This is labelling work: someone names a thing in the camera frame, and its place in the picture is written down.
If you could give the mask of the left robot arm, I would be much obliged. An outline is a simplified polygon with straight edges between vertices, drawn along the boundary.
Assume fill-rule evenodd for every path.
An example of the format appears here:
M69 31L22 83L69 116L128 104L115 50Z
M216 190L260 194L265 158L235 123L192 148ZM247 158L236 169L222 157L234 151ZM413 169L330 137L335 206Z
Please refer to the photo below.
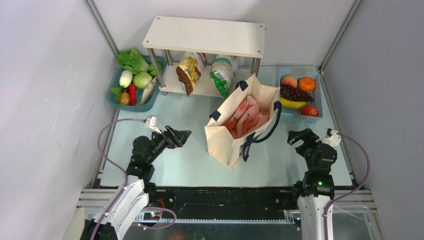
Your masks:
M80 239L122 240L142 210L150 210L157 198L156 184L151 182L153 162L165 149L181 148L192 134L190 130L153 131L151 137L139 136L132 143L132 156L124 172L124 182L104 210L86 220Z

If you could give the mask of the dark red grape bunch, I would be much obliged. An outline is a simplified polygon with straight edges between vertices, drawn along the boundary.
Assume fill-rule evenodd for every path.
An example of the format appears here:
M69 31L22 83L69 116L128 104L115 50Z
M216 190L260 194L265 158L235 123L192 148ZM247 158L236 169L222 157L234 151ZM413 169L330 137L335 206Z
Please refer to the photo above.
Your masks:
M280 86L280 96L286 100L294 102L314 102L313 96L298 87L290 84L282 84Z

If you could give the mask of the yellow banana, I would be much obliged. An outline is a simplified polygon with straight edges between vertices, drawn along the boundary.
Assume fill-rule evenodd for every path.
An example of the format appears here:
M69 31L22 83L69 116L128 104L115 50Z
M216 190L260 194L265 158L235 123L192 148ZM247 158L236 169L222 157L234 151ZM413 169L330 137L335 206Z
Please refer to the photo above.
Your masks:
M283 107L289 109L302 109L303 107L309 105L307 102L304 101L287 100L283 97L280 97L279 101L281 102Z

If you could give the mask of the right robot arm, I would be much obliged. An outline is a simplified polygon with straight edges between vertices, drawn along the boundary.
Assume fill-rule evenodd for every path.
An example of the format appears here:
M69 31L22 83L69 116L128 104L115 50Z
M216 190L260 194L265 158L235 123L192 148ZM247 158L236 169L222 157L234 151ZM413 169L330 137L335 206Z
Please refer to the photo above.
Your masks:
M336 146L341 137L335 129L327 129L326 136L320 138L310 128L301 131L290 130L287 143L302 144L295 148L306 162L307 171L303 180L293 185L293 197L300 210L301 234L303 240L332 240L333 206L335 184L331 167L338 158Z

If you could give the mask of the pink plastic grocery bag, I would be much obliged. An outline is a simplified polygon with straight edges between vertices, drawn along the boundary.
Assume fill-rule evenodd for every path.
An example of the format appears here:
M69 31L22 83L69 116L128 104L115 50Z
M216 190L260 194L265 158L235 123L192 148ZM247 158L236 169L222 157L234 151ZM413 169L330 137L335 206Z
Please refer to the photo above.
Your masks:
M261 111L257 101L253 97L247 96L224 126L234 139L238 139L256 131L267 123L269 118L270 114L267 111Z

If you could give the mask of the beige canvas tote bag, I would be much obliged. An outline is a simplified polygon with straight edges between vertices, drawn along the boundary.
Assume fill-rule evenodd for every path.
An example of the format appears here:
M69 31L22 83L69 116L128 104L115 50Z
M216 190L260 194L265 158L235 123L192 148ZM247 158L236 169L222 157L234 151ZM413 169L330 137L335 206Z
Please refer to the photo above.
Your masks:
M269 113L269 120L257 130L234 139L224 124L247 96L257 101L261 111ZM234 170L240 161L248 160L253 144L266 141L274 133L281 113L279 87L263 85L254 74L239 81L234 91L209 116L210 120L204 128L208 154Z

